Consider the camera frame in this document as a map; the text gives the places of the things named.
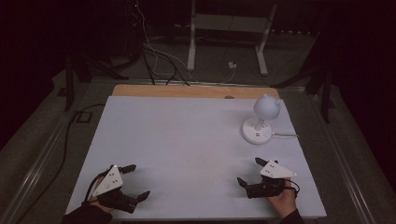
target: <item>human hand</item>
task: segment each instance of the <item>human hand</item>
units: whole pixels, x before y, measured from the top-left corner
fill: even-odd
[[[285,187],[291,187],[289,179],[285,179]],[[277,196],[267,197],[267,200],[275,208],[280,218],[286,217],[297,209],[295,193],[292,189],[284,189]]]
[[[104,178],[105,178],[105,177],[102,176],[102,177],[100,177],[100,178],[96,181],[96,186],[95,186],[96,188],[99,186],[99,184],[102,182],[102,180],[103,180]],[[97,199],[96,196],[91,196],[91,198],[89,199],[89,202],[90,202],[90,205],[97,206],[97,207],[99,207],[100,209],[102,209],[104,212],[107,212],[107,213],[110,213],[111,211],[114,210],[114,208],[109,208],[109,207],[106,207],[106,206],[101,205],[101,204],[99,203],[99,201],[98,201],[98,199]]]

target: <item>black sleeve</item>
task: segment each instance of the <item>black sleeve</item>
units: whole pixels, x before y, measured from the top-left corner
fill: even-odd
[[[304,224],[303,218],[300,216],[298,210],[290,213],[288,216],[282,219],[279,224]]]
[[[62,224],[107,224],[113,216],[93,205],[82,205],[62,219]]]

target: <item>white tabletop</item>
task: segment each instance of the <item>white tabletop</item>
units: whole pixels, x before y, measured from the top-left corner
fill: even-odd
[[[272,218],[264,199],[248,199],[238,185],[261,181],[259,157],[277,160],[298,176],[297,205],[303,217],[325,217],[314,179],[297,137],[273,136],[262,146],[241,134],[255,117],[256,100],[110,96],[66,213],[80,206],[95,176],[111,164],[135,164],[122,175],[125,195],[150,190],[133,214],[114,211],[115,219]],[[295,133],[283,101],[277,119],[268,120],[278,133]]]

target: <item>small white object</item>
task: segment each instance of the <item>small white object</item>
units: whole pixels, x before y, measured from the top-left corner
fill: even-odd
[[[229,66],[230,68],[236,68],[236,63],[229,62],[229,63],[228,63],[228,66]]]
[[[242,125],[242,135],[251,144],[262,145],[272,136],[271,126],[266,119],[276,119],[280,112],[279,99],[264,94],[253,107],[257,119],[248,119]]]
[[[119,168],[115,165],[107,173],[99,186],[93,191],[93,196],[98,196],[122,186]]]
[[[260,171],[260,174],[271,178],[289,178],[297,176],[297,174],[293,171],[277,164],[274,161],[268,161],[264,168],[262,168]]]

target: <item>lamp base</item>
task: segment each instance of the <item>lamp base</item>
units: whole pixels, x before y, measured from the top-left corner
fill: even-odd
[[[272,129],[269,124],[264,122],[262,124],[262,128],[256,131],[254,128],[256,122],[257,119],[247,119],[244,122],[244,125],[242,125],[242,135],[249,143],[254,145],[262,145],[270,140],[272,136]]]

